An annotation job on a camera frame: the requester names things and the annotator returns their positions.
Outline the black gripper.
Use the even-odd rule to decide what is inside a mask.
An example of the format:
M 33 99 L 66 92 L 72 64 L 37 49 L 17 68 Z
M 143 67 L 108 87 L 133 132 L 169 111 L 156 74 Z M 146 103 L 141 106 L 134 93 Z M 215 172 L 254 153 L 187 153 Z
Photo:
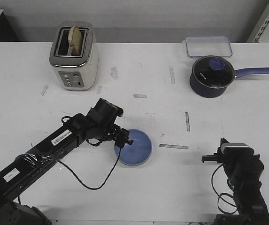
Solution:
M 264 165 L 259 154 L 254 153 L 254 149 L 249 147 L 245 149 L 227 150 L 223 154 L 220 148 L 228 148 L 230 142 L 224 137 L 220 138 L 220 147 L 212 155 L 203 155 L 201 161 L 217 162 L 223 164 L 224 171 L 228 178 L 237 176 L 239 178 L 259 178 L 263 172 Z
M 95 107 L 89 110 L 86 118 L 92 122 L 92 126 L 86 134 L 87 139 L 97 139 L 99 141 L 111 141 L 114 139 L 118 126 L 114 125 L 117 117 L 112 115 L 111 104 L 107 100 L 100 98 Z M 133 144 L 133 140 L 129 140 L 129 133 L 127 129 L 120 129 L 120 139 L 116 140 L 116 147 L 123 148 L 126 144 Z

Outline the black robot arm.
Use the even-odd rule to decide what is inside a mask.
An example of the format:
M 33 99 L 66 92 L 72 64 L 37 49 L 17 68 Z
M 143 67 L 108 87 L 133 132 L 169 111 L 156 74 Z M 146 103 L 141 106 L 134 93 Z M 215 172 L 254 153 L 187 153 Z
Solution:
M 122 115 L 122 108 L 100 98 L 87 115 L 63 117 L 58 130 L 1 170 L 0 225 L 50 225 L 51 220 L 38 208 L 14 200 L 84 141 L 96 139 L 95 146 L 114 141 L 119 148 L 132 144 L 130 132 L 115 124 Z
M 261 195 L 260 176 L 264 164 L 260 155 L 245 143 L 229 142 L 220 139 L 220 147 L 213 155 L 204 155 L 204 163 L 217 162 L 224 168 L 227 184 L 233 191 L 230 198 L 234 200 L 236 211 L 217 214 L 215 225 L 269 225 L 269 211 Z

